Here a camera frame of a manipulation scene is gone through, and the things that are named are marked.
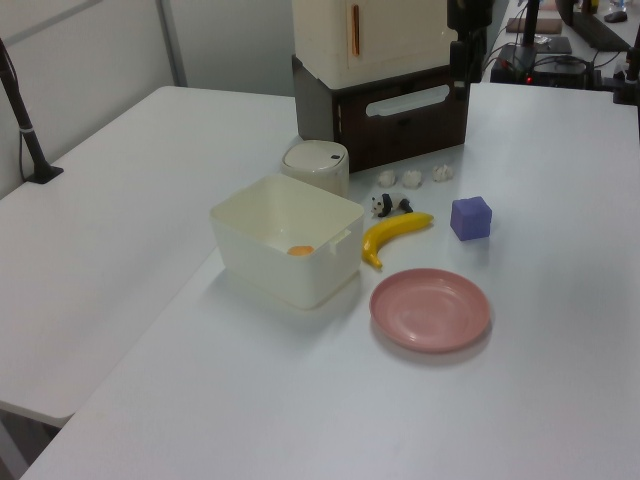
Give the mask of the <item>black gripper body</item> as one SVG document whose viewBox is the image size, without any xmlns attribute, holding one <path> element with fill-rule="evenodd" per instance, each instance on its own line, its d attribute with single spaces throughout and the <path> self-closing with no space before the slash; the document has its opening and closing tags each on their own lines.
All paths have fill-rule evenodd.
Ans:
<svg viewBox="0 0 640 480">
<path fill-rule="evenodd" d="M 493 0 L 447 0 L 446 5 L 447 27 L 456 34 L 451 43 L 486 43 Z"/>
</svg>

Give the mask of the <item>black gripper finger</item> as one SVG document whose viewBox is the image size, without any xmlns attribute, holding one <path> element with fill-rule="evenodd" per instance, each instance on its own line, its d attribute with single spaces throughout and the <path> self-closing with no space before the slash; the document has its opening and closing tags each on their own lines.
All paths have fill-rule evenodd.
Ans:
<svg viewBox="0 0 640 480">
<path fill-rule="evenodd" d="M 471 47 L 469 64 L 469 82 L 480 83 L 484 71 L 484 61 L 487 47 L 484 43 L 477 43 Z"/>
<path fill-rule="evenodd" d="M 450 76 L 457 100 L 466 100 L 468 97 L 467 70 L 467 44 L 460 40 L 454 41 L 450 44 Z"/>
</svg>

